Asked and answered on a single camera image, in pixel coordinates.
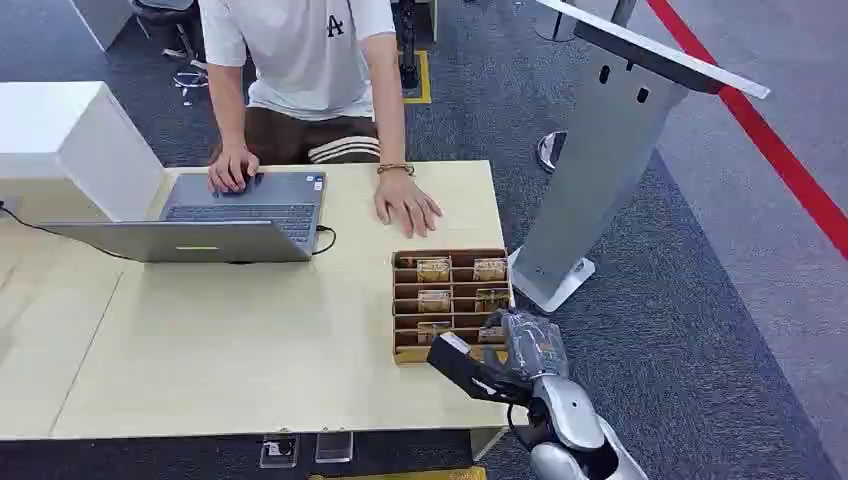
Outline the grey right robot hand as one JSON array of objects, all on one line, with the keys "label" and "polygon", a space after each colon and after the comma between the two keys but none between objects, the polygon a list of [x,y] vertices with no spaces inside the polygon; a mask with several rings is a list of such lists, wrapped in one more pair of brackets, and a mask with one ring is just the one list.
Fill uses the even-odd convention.
[{"label": "grey right robot hand", "polygon": [[498,309],[488,316],[484,327],[500,327],[507,346],[506,360],[486,348],[483,362],[487,366],[530,382],[542,376],[569,378],[561,331],[547,317],[516,308]]}]

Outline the person's right hand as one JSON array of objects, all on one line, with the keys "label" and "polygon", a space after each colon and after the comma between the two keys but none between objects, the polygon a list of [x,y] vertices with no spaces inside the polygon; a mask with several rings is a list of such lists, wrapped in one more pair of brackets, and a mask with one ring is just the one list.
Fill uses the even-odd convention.
[{"label": "person's right hand", "polygon": [[208,188],[215,196],[245,193],[259,166],[259,159],[246,146],[222,145],[208,166]]}]

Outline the person's left hand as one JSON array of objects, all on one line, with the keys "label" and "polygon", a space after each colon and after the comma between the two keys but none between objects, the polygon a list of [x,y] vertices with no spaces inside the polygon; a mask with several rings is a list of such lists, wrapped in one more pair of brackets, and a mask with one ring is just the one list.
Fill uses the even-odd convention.
[{"label": "person's left hand", "polygon": [[439,205],[400,169],[378,174],[374,206],[383,224],[397,224],[407,238],[427,237],[436,230],[436,218],[443,215]]}]

